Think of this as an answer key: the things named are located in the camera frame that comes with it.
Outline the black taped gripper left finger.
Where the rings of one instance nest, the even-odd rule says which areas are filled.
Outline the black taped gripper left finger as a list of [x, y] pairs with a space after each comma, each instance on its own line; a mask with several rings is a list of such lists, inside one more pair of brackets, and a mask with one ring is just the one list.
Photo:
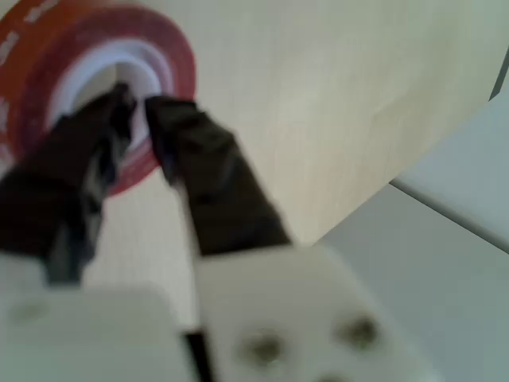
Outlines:
[[53, 285], [80, 284], [103, 201], [131, 142], [136, 100], [117, 83], [51, 131], [1, 180], [1, 252], [39, 262]]

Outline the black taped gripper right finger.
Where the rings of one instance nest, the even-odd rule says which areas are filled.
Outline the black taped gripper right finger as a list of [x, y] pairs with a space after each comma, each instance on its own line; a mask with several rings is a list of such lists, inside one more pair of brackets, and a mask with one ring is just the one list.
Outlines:
[[154, 96], [145, 108], [196, 235], [213, 380], [431, 380], [429, 361], [338, 253], [292, 242], [230, 131], [190, 101]]

